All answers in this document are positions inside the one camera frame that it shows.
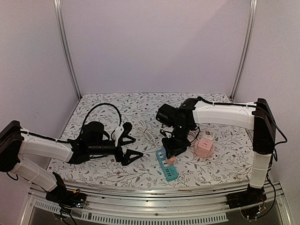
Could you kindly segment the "small pink charger plug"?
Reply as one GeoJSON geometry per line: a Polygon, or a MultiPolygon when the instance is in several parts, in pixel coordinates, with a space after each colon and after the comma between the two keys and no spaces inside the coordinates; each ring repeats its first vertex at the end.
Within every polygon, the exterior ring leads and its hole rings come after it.
{"type": "Polygon", "coordinates": [[[165,160],[166,160],[166,163],[167,163],[168,165],[174,165],[174,163],[175,163],[175,161],[176,161],[176,157],[173,156],[173,157],[171,157],[171,158],[166,158],[165,160]]]}

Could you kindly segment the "teal power strip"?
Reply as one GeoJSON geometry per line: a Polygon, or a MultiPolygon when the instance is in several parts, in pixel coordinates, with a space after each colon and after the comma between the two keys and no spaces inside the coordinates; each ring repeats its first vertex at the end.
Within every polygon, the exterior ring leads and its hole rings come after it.
{"type": "Polygon", "coordinates": [[[174,165],[168,165],[166,161],[166,151],[164,147],[161,147],[156,151],[156,158],[165,176],[166,181],[172,182],[177,180],[179,174],[174,165]]]}

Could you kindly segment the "pink cube socket adapter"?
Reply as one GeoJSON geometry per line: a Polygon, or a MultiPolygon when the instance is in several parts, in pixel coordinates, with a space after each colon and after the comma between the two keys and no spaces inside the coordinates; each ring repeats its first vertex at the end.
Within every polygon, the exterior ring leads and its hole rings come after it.
{"type": "Polygon", "coordinates": [[[213,148],[213,141],[207,140],[205,138],[201,138],[201,139],[196,141],[195,146],[194,146],[194,150],[198,149],[198,148],[213,150],[212,149],[213,148]]]}

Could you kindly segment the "white cube socket adapter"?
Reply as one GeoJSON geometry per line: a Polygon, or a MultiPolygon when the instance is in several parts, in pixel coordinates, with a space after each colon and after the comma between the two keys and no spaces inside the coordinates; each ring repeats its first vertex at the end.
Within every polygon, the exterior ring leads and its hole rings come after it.
{"type": "Polygon", "coordinates": [[[213,141],[215,137],[215,132],[206,130],[204,131],[202,137],[207,140],[213,141]]]}

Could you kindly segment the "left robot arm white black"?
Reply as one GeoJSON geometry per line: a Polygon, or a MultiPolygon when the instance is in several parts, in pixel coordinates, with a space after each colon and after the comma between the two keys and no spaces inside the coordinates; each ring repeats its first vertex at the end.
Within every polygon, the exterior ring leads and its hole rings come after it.
{"type": "Polygon", "coordinates": [[[83,126],[79,136],[66,141],[42,136],[23,129],[20,122],[11,121],[0,133],[0,170],[11,172],[25,178],[28,182],[39,185],[59,203],[66,203],[70,194],[62,186],[60,177],[54,175],[24,155],[36,155],[53,158],[72,165],[79,165],[103,156],[114,156],[115,161],[127,166],[143,157],[135,150],[123,151],[122,146],[134,143],[128,133],[130,129],[117,127],[116,137],[109,138],[104,125],[93,121],[83,126]]]}

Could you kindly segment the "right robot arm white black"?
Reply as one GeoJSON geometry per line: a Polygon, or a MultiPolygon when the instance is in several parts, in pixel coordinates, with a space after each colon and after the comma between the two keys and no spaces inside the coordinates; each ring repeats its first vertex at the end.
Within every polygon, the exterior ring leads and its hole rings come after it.
{"type": "Polygon", "coordinates": [[[202,97],[188,98],[178,108],[163,104],[158,109],[156,120],[173,128],[171,135],[162,139],[167,158],[185,152],[191,145],[189,132],[203,123],[230,125],[253,131],[255,156],[242,200],[246,204],[253,204],[260,198],[270,161],[277,157],[274,153],[278,145],[276,133],[282,133],[264,98],[243,104],[210,102],[202,97]]]}

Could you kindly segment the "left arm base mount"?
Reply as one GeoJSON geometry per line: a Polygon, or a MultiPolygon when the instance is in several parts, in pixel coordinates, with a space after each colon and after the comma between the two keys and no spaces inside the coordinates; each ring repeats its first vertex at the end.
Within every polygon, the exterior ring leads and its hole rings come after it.
{"type": "Polygon", "coordinates": [[[63,179],[55,172],[53,175],[56,178],[56,187],[52,191],[46,191],[46,199],[63,207],[82,208],[87,199],[87,195],[82,193],[80,189],[73,191],[67,190],[63,179]]]}

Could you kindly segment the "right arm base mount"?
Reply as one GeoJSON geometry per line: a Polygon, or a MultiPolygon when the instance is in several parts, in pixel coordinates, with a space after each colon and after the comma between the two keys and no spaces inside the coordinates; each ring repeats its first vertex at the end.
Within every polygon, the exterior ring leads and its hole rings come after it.
{"type": "Polygon", "coordinates": [[[265,208],[267,200],[264,187],[254,188],[248,185],[245,191],[226,195],[230,209],[240,208],[242,216],[247,220],[257,219],[265,208]]]}

